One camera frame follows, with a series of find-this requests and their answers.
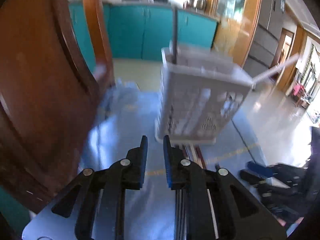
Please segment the silver multi-door refrigerator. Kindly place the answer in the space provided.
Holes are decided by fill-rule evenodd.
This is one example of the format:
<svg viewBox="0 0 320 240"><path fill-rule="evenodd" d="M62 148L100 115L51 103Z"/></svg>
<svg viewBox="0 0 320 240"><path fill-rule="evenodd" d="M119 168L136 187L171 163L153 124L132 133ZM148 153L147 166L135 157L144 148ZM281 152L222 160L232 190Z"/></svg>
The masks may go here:
<svg viewBox="0 0 320 240"><path fill-rule="evenodd" d="M258 26L244 65L254 77L271 67L283 28L285 0L262 0Z"/></svg>

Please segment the wooden glass sliding door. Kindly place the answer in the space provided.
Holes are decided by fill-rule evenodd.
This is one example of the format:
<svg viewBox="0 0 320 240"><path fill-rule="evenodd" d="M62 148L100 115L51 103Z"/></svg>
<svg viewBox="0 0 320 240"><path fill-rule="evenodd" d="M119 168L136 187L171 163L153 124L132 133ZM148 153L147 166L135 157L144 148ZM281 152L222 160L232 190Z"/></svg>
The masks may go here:
<svg viewBox="0 0 320 240"><path fill-rule="evenodd" d="M212 50L244 66L258 26L262 0L207 0L206 14L218 21Z"/></svg>

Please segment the carved wooden chair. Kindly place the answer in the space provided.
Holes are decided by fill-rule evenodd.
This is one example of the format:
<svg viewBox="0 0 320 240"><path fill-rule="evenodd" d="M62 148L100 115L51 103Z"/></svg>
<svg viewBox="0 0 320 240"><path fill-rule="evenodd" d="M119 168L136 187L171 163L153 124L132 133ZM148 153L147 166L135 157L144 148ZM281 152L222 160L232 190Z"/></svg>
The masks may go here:
<svg viewBox="0 0 320 240"><path fill-rule="evenodd" d="M40 212L77 174L98 105L114 85L102 0L83 0L96 68L68 0L1 0L1 185Z"/></svg>

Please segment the blue checked tablecloth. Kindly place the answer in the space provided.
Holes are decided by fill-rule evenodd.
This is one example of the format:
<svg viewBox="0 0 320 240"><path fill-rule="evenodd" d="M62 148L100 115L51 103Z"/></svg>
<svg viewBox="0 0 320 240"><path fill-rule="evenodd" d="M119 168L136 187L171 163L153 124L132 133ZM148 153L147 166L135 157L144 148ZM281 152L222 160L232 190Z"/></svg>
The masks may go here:
<svg viewBox="0 0 320 240"><path fill-rule="evenodd" d="M157 92L143 92L134 82L118 82L99 105L82 150L79 170L104 170L125 158L128 150L138 147L142 136L148 138L143 187L125 194L125 239L174 237L175 193L167 184L163 144L155 138L158 109ZM237 111L214 144L202 144L200 150L208 170L219 164L234 176L249 161L266 163L243 111Z"/></svg>

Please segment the white chopstick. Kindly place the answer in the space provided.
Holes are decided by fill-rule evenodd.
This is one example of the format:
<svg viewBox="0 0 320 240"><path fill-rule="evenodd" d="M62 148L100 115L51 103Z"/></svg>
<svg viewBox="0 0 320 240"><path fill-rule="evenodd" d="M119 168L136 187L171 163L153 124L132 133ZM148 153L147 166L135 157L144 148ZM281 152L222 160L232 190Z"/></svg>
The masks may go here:
<svg viewBox="0 0 320 240"><path fill-rule="evenodd" d="M270 69L262 72L261 74L258 74L257 76L252 78L252 84L256 85L257 83L260 83L261 81L264 81L265 79L271 77L272 75L281 72L283 69L285 69L287 66L296 63L300 58L300 54L296 53L289 57L287 60L285 60L281 64L276 64L275 66L271 67Z"/></svg>

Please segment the maroon chopstick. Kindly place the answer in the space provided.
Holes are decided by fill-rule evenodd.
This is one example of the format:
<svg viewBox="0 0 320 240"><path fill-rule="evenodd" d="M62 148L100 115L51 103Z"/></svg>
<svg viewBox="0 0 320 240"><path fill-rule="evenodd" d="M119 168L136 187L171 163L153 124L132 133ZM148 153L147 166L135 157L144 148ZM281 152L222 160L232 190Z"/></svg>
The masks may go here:
<svg viewBox="0 0 320 240"><path fill-rule="evenodd" d="M186 144L182 146L187 159L197 163L201 168L206 168L206 164L199 146L193 144Z"/></svg>

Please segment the white plastic utensil basket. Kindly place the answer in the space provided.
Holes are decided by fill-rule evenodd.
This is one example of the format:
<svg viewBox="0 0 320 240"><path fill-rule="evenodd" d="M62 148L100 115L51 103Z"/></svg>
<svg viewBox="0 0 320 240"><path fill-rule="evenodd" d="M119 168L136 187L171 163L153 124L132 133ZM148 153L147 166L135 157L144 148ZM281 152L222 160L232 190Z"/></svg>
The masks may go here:
<svg viewBox="0 0 320 240"><path fill-rule="evenodd" d="M160 108L155 137L162 141L213 144L253 86L232 59L192 46L162 48Z"/></svg>

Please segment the dark grey chopstick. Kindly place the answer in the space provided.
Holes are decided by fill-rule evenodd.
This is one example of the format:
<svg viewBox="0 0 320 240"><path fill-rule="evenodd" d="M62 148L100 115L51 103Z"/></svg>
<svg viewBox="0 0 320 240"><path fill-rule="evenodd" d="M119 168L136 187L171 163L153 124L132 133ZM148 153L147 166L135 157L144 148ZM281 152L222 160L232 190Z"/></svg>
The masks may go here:
<svg viewBox="0 0 320 240"><path fill-rule="evenodd" d="M178 35L178 11L173 7L172 11L172 63L177 63L177 35Z"/></svg>

